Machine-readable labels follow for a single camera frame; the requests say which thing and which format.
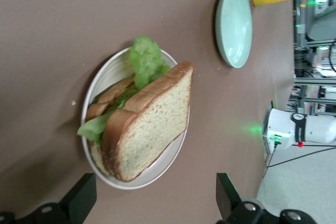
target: brown tabletop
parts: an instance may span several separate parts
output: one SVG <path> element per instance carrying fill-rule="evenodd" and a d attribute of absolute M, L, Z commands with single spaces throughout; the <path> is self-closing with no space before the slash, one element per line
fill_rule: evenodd
<path fill-rule="evenodd" d="M 97 179 L 85 223 L 215 223 L 222 172 L 241 196 L 255 197 L 262 121 L 271 100 L 285 108 L 292 86 L 292 2 L 252 7 L 249 59 L 234 69 L 216 48 L 217 1 L 0 0 L 0 211 L 25 215 L 92 172 L 76 136 L 85 92 L 137 35 L 197 66 L 187 136 L 172 166 L 144 188 Z"/>

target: plate rim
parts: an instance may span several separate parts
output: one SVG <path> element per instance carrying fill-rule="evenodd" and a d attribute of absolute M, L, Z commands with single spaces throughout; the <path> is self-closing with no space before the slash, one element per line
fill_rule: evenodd
<path fill-rule="evenodd" d="M 88 91 L 86 92 L 86 96 L 85 96 L 85 99 L 84 99 L 84 103 L 83 103 L 83 106 L 82 106 L 82 110 L 81 110 L 81 120 L 80 120 L 80 125 L 83 125 L 84 122 L 85 122 L 85 116 L 86 116 L 86 113 L 87 113 L 87 109 L 88 109 L 88 106 L 89 106 L 89 102 L 90 102 L 90 97 L 91 97 L 91 93 L 94 89 L 94 87 L 96 86 L 97 84 L 97 81 L 100 80 L 100 76 L 102 74 L 102 72 L 104 72 L 104 70 L 106 69 L 106 67 L 111 63 L 113 62 L 116 58 L 118 58 L 119 56 L 121 56 L 122 54 L 124 54 L 125 52 L 127 52 L 128 50 L 130 50 L 131 47 L 128 47 L 128 48 L 125 48 L 119 52 L 117 52 L 115 55 L 113 55 L 110 59 L 108 59 L 107 62 L 105 62 L 103 64 L 103 66 L 98 70 L 98 72 L 96 73 L 95 77 L 93 78 L 90 86 L 89 86 L 89 89 Z M 175 66 L 177 65 L 177 61 L 170 55 L 168 54 L 165 50 L 161 49 L 161 53 L 164 54 L 165 56 L 167 56 L 174 64 Z M 146 183 L 143 183 L 143 184 L 140 184 L 140 185 L 137 185 L 137 186 L 125 186 L 125 185 L 120 185 L 120 184 L 116 184 L 112 181 L 110 181 L 108 179 L 108 176 L 107 175 L 104 175 L 104 173 L 102 173 L 100 171 L 100 169 L 96 166 L 93 158 L 91 157 L 91 154 L 90 154 L 90 151 L 89 151 L 89 148 L 88 148 L 88 144 L 87 144 L 87 139 L 85 137 L 81 137 L 82 139 L 82 145 L 83 145 L 83 149 L 84 149 L 84 153 L 85 153 L 85 156 L 86 156 L 86 159 L 87 161 L 89 162 L 91 168 L 93 169 L 93 171 L 95 172 L 95 174 L 105 183 L 107 183 L 108 185 L 114 187 L 114 188 L 117 188 L 117 189 L 123 189 L 123 190 L 134 190 L 134 189 L 139 189 L 139 188 L 142 188 L 142 187 L 145 187 L 153 182 L 155 182 L 157 179 L 159 179 L 168 169 L 169 167 L 173 164 L 173 162 L 175 161 L 175 159 L 177 158 L 181 148 L 182 148 L 182 145 L 184 143 L 184 140 L 185 140 L 185 137 L 186 137 L 186 133 L 187 133 L 187 129 L 188 129 L 188 126 L 189 126 L 189 119 L 190 119 L 190 106 L 189 106 L 189 110 L 188 110 L 188 116 L 187 116 L 187 127 L 186 127 L 186 130 L 184 132 L 182 132 L 178 137 L 182 136 L 182 139 L 180 140 L 180 144 L 179 144 L 179 147 L 178 149 L 176 150 L 176 153 L 174 153 L 173 157 L 171 158 L 171 160 L 169 161 L 168 165 L 165 166 L 165 168 L 157 175 L 155 176 L 153 179 L 151 179 L 150 181 L 146 182 Z"/>
<path fill-rule="evenodd" d="M 242 64 L 239 65 L 235 65 L 234 63 L 231 62 L 231 60 L 229 59 L 229 57 L 227 57 L 227 55 L 225 54 L 225 47 L 224 47 L 224 39 L 222 36 L 222 30 L 221 30 L 221 26 L 222 26 L 222 22 L 223 22 L 223 16 L 222 16 L 222 12 L 224 10 L 224 3 L 225 0 L 219 0 L 218 1 L 218 5 L 217 5 L 217 12 L 216 12 L 216 21 L 215 21 L 215 34 L 216 34 L 216 41 L 217 41 L 217 46 L 218 46 L 218 50 L 220 52 L 221 57 L 231 66 L 234 68 L 241 68 L 242 66 L 245 65 L 245 63 L 247 62 L 247 59 L 249 57 L 250 54 L 250 50 L 251 50 L 251 46 L 252 46 L 252 36 L 253 36 L 253 20 L 252 20 L 252 13 L 251 13 L 251 6 L 249 3 L 249 0 L 244 0 L 244 2 L 246 2 L 247 4 L 245 5 L 246 8 L 249 10 L 248 11 L 248 19 L 250 21 L 250 34 L 247 37 L 249 37 L 249 41 L 248 41 L 248 49 L 247 49 L 247 57 L 246 60 L 244 62 L 242 62 Z"/>

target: green lettuce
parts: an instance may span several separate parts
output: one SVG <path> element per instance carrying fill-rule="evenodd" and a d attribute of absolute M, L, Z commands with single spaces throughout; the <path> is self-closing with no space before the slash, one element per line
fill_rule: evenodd
<path fill-rule="evenodd" d="M 135 38 L 134 44 L 130 49 L 130 61 L 135 73 L 134 89 L 121 95 L 120 99 L 116 101 L 116 105 L 110 108 L 106 114 L 83 124 L 78 129 L 77 135 L 84 136 L 86 139 L 102 145 L 102 134 L 110 115 L 115 110 L 122 109 L 127 100 L 133 95 L 170 70 L 170 67 L 161 58 L 161 49 L 157 43 L 147 36 Z"/>

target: screw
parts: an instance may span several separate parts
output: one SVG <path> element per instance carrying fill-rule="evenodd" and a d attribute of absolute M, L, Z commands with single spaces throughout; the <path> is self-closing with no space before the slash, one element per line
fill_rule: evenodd
<path fill-rule="evenodd" d="M 293 220 L 301 220 L 301 216 L 298 215 L 296 212 L 288 212 L 288 216 L 289 218 L 293 219 Z"/>
<path fill-rule="evenodd" d="M 245 208 L 249 211 L 255 211 L 257 208 L 252 203 L 245 203 Z"/>

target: sandwich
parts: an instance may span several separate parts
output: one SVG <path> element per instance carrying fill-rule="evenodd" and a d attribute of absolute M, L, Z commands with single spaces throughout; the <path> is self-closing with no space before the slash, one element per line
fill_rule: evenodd
<path fill-rule="evenodd" d="M 187 61 L 170 69 L 146 36 L 137 37 L 130 50 L 135 74 L 94 99 L 78 130 L 96 166 L 124 182 L 136 179 L 186 130 L 195 69 Z"/>

